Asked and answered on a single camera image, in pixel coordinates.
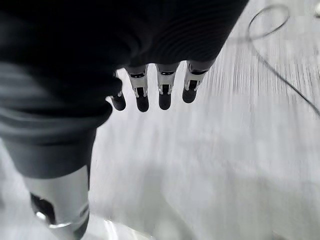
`black fingertip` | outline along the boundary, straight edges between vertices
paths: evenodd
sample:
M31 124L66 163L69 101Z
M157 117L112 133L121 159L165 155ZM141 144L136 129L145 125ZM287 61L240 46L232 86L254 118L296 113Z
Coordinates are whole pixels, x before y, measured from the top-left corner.
M121 96L113 96L111 98L112 100L112 104L114 106L115 109L117 109L118 111L123 111L126 108L126 100L125 100L125 96L122 94Z
M149 109L149 100L148 96L140 96L136 98L136 106L140 110L140 112L146 112Z
M159 107L162 110L168 110L171 105L171 94L160 94L159 93Z
M190 104L196 99L197 91L186 90L183 88L182 99L185 103Z

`gray floor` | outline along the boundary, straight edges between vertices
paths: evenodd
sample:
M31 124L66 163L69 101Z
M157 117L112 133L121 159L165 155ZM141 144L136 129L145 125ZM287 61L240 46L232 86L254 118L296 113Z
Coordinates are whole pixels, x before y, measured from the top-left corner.
M158 107L153 65L147 113L137 110L121 70L127 108L99 128L93 150L94 216L157 240L271 240L272 232L289 240L318 240L320 120L257 62L247 44L235 44L260 9L288 5L292 17L284 29L255 44L320 107L316 2L251 0L193 104L181 99L185 63L168 111ZM262 17L252 33L267 31L283 18L271 16ZM28 193L3 147L0 174L1 239L54 240L32 217ZM85 239L103 239L90 231L94 224ZM159 237L164 233L171 238Z

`black cable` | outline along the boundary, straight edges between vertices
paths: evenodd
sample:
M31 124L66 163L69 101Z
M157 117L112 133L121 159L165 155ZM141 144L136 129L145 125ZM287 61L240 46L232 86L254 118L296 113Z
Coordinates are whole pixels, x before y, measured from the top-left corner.
M273 30L269 31L269 32L265 32L261 35L257 35L254 37L250 36L250 29L252 27L252 24L255 22L255 20L257 19L257 17L259 17L261 14L270 11L270 10L274 10L274 9L281 9L281 10L285 10L287 12L287 16L284 20L283 23L281 23L278 27L274 28ZM275 70L274 67L272 67L270 65L270 63L263 57L261 56L260 52L257 50L257 48L254 45L254 40L257 39L262 39L265 38L273 33L275 33L276 31L278 31L279 29L281 29L289 20L290 18L290 10L286 5L283 4L274 4L274 5L270 5L267 6L265 8L263 8L261 11L259 11L250 21L248 27L247 27L247 34L246 34L246 38L240 38L240 41L246 41L249 42L249 45L252 47L252 51L253 53L256 54L256 56L258 57L258 61L262 62L271 72L273 72L282 82L284 82L286 85L288 85L291 89L293 89L301 98L303 98L311 107L312 109L315 111L315 113L318 115L318 117L320 117L320 110L316 107L316 105L311 102L301 91L299 91L295 86L293 86L288 80L286 80L279 72L277 72L277 70Z

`robot finger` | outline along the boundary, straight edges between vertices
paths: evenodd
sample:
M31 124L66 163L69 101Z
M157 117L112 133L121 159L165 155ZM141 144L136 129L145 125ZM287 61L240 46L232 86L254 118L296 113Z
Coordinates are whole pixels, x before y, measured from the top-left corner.
M114 76L119 79L117 72L114 74ZM114 108L117 109L118 111L123 111L127 106L126 99L122 90L118 92L118 94L111 96L111 101Z
M170 108L171 93L179 64L179 62L173 64L156 64L157 83L159 90L159 107L162 110L167 110Z
M125 70L129 75L131 86L136 97L137 108L141 112L148 111L148 65L142 65L138 67L126 67Z
M182 99L185 103L190 104L196 99L197 90L214 62L215 60L203 62L194 60L187 61L182 93Z

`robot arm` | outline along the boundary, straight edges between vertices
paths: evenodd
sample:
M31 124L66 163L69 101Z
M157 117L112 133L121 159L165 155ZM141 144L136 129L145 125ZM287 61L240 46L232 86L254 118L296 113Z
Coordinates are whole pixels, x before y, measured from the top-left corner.
M196 2L1 1L0 136L35 215L59 239L80 240L86 231L92 146L112 112L105 99L125 107L115 71L126 68L144 112L147 64L161 63L159 105L165 110L179 62L189 60L182 97L191 103L247 0ZM185 11L173 17L180 5Z

